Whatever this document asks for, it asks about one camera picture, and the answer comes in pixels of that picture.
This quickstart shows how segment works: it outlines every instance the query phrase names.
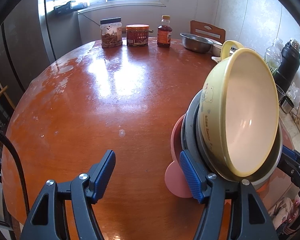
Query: table top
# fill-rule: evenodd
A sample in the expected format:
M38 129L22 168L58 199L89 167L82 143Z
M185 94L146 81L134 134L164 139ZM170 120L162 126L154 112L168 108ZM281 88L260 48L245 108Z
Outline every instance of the table top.
M112 149L114 172L93 205L105 240L192 239L204 206L171 194L164 174L173 126L216 65L211 56L186 50L180 40L170 48L150 38L148 47L124 41L110 49L96 41L49 66L29 85L6 133L22 162L30 206L47 179L72 180ZM18 172L6 148L2 183L8 211L24 223ZM269 208L278 198L266 191ZM71 203L66 211L71 239L78 239Z

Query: yellow handle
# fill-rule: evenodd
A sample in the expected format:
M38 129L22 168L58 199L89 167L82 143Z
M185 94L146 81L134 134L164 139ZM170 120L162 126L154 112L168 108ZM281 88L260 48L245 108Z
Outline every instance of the yellow handle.
M221 60L224 60L225 58L229 57L229 53L231 50L231 47L235 45L238 49L242 49L243 45L240 42L237 41L225 41L222 45L221 49Z

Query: silver bolt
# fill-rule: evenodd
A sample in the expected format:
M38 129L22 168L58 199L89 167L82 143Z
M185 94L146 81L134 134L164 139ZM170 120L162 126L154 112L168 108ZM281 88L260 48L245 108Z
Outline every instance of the silver bolt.
M87 173L81 173L79 175L79 179L86 179L88 177L88 174Z
M246 186L248 186L250 184L250 181L248 181L247 179L243 179L243 180L241 180L241 182L243 185L246 185Z
M216 174L214 174L214 173L209 173L208 174L208 178L209 179L215 179L217 176L216 176Z
M48 179L46 182L47 186L51 186L51 185L53 185L53 183L54 183L53 179Z

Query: window sill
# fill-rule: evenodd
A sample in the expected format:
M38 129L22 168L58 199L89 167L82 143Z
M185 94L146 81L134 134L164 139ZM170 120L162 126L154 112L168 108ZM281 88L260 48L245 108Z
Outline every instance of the window sill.
M117 6L126 6L126 5L150 5L150 6L162 6L165 5L160 0L118 0L118 1L110 1L99 4L94 4L88 6L88 8L79 10L80 13L95 11L104 8L117 7Z

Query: wire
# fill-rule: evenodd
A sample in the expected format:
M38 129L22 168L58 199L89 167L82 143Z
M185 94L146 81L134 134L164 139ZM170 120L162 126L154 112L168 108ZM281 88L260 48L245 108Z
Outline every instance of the wire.
M1 130L0 130L0 141L9 150L9 152L11 153L11 155L14 159L14 162L17 166L17 170L18 170L19 178L20 178L20 182L21 182L21 189L22 189L22 193L23 193L23 200L25 202L25 207L26 207L26 214L28 216L29 212L30 212L29 199L28 199L28 193L27 193L27 188L26 188L26 179L25 179L25 175L23 173L22 164L21 164L19 155L18 155L16 149L14 148L14 146L12 145L12 143L10 142L10 140L1 132Z
M88 20L91 20L89 17L85 16L83 13L78 12L78 14L81 14L82 16L86 17Z

